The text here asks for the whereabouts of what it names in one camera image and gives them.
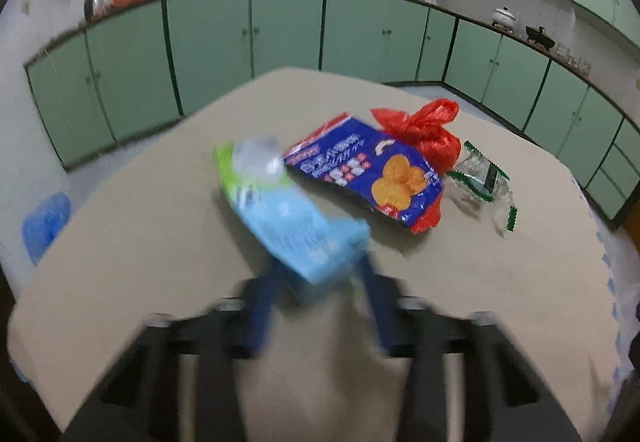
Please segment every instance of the floor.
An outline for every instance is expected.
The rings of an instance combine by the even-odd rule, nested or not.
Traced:
[[[440,97],[452,99],[458,102],[463,112],[500,126],[484,112],[442,87],[408,87],[402,90],[420,96],[425,100],[434,100]],[[144,139],[119,151],[103,155],[95,161],[74,170],[72,172],[73,184],[69,187],[68,194],[74,203],[74,210],[77,211],[88,200],[101,181],[111,177],[138,153],[157,141],[161,135]],[[614,382],[619,383],[632,370],[626,354],[631,340],[640,331],[640,323],[635,318],[636,306],[640,302],[640,256],[623,228],[616,232],[611,232],[597,218],[595,213],[592,214],[600,230],[598,237],[607,251],[605,262],[609,265],[611,271],[609,289],[616,299],[612,314],[620,324],[616,347],[618,348],[618,353],[621,354],[621,362],[620,367],[616,369],[613,376]]]

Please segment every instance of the light blue package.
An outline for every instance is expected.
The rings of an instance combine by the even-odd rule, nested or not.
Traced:
[[[283,276],[300,303],[348,278],[369,244],[363,220],[326,219],[287,177],[273,137],[216,147],[229,203],[260,243],[289,270]]]

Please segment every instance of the gray floor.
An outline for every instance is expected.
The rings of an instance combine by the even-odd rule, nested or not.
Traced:
[[[442,87],[407,87],[402,90],[426,100],[435,100],[441,97],[453,100],[460,105],[461,111],[501,126],[472,104]],[[640,323],[636,319],[636,306],[640,302],[640,255],[623,228],[612,232],[593,210],[591,210],[591,215],[598,225],[598,239],[604,244],[607,251],[604,261],[609,265],[611,273],[609,279],[609,290],[613,295],[611,313],[618,320],[620,326],[620,332],[615,341],[620,355],[620,365],[612,376],[613,382],[619,386],[633,370],[627,355],[631,341],[640,331]]]

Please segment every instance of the white pot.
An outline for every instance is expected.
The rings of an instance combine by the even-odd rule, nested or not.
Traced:
[[[507,8],[496,9],[493,20],[494,24],[500,24],[507,29],[513,29],[516,26],[516,17],[513,16]]]

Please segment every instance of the blue plastic bag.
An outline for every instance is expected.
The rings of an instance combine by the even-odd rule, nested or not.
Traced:
[[[70,216],[71,201],[64,193],[56,193],[24,219],[22,241],[33,265],[38,264]]]

